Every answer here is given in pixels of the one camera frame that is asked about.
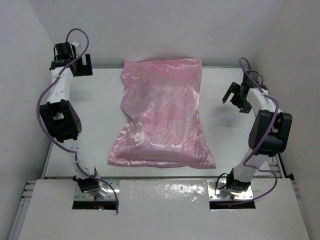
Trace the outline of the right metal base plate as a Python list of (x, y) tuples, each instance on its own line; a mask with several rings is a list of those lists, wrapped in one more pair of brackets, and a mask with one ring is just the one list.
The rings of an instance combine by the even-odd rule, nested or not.
[(254, 194), (251, 186), (249, 186), (247, 191), (235, 192), (229, 191), (225, 187), (221, 189), (225, 184), (226, 180), (220, 179), (216, 186), (217, 179), (209, 179), (207, 180), (207, 191), (208, 198), (210, 201), (231, 201), (231, 202), (239, 202), (239, 201), (247, 201), (252, 200), (254, 198)]

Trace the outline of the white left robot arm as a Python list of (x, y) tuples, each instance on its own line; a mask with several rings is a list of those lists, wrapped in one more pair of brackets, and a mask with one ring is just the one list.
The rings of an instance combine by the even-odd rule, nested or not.
[(70, 102), (71, 81), (75, 77), (93, 75), (91, 56), (80, 56), (78, 41), (57, 43), (50, 72), (52, 83), (48, 99), (39, 107), (39, 114), (49, 135), (67, 152), (75, 169), (72, 178), (80, 191), (98, 197), (101, 186), (98, 172), (86, 156), (81, 142), (82, 123)]

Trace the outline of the pink pillowcase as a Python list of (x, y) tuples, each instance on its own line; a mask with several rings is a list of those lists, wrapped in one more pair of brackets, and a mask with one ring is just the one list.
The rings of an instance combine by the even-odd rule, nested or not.
[(118, 167), (214, 169), (199, 103), (202, 61), (127, 61), (120, 107), (127, 119), (107, 163)]

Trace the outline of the metal base plate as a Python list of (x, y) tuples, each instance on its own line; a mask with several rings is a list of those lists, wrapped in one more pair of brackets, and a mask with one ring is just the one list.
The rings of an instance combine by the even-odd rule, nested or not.
[(93, 190), (85, 190), (81, 191), (79, 185), (76, 185), (74, 192), (74, 200), (75, 201), (93, 201), (96, 198), (98, 201), (115, 201), (116, 196), (119, 198), (120, 193), (120, 182), (119, 181), (111, 181), (109, 185), (105, 183), (99, 183), (99, 187)]
[(229, 191), (225, 187), (221, 189), (225, 184), (226, 180), (220, 179), (216, 186), (217, 179), (209, 179), (207, 180), (207, 191), (208, 198), (210, 201), (231, 201), (231, 202), (239, 202), (239, 201), (247, 201), (252, 200), (254, 198), (254, 194), (251, 186), (249, 186), (247, 191), (235, 192)]

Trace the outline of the white front cover board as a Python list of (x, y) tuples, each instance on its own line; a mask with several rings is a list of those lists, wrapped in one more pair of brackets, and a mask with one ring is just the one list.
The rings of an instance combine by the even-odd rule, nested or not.
[(73, 209), (70, 179), (38, 180), (21, 240), (306, 240), (289, 179), (254, 209), (210, 210), (204, 180), (122, 180), (119, 211)]

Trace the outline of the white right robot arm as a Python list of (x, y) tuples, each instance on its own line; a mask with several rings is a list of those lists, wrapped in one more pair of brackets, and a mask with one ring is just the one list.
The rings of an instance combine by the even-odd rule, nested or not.
[(244, 71), (242, 83), (232, 82), (222, 98), (223, 103), (230, 101), (240, 113), (253, 111), (255, 115), (248, 151), (226, 176), (225, 188), (232, 194), (247, 191), (268, 158), (285, 151), (291, 130), (292, 115), (280, 110), (280, 104), (269, 96), (267, 87), (258, 82), (258, 77), (256, 71)]

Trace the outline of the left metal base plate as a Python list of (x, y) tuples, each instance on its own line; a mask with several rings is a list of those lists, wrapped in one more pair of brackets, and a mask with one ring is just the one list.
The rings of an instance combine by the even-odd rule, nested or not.
[(105, 183), (99, 183), (99, 187), (93, 190), (85, 190), (81, 191), (79, 185), (76, 185), (74, 192), (74, 200), (75, 201), (93, 201), (96, 198), (98, 201), (115, 201), (116, 196), (119, 198), (120, 193), (120, 182), (119, 181), (111, 181), (109, 185)]

